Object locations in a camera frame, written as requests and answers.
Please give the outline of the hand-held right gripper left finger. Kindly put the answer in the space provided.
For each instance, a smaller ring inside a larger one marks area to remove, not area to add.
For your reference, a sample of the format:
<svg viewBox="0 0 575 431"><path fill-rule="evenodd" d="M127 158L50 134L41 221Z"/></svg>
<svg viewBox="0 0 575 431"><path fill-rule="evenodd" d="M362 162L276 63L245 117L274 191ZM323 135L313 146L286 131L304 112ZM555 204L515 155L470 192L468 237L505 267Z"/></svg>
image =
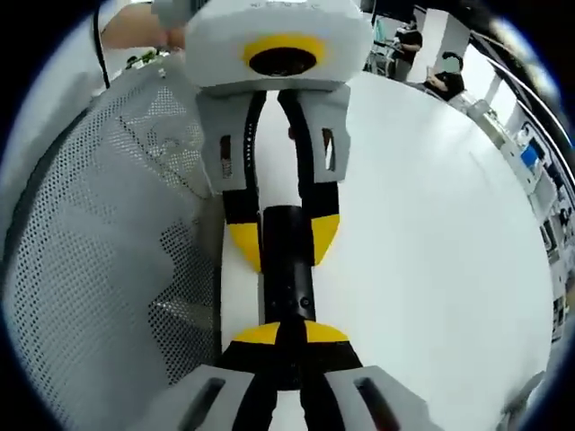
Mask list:
<svg viewBox="0 0 575 431"><path fill-rule="evenodd" d="M280 324L236 335L213 365L191 374L189 407L180 430L267 430L288 376L278 342Z"/></svg>

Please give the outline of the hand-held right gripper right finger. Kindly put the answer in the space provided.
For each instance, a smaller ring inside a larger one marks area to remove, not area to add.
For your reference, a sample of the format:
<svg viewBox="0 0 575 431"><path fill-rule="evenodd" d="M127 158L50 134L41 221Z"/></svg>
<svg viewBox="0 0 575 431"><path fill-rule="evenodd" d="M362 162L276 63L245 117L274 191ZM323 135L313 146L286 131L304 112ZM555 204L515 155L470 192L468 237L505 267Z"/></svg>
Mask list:
<svg viewBox="0 0 575 431"><path fill-rule="evenodd" d="M439 430L427 402L376 365L363 365L348 336L303 320L296 353L309 430Z"/></svg>

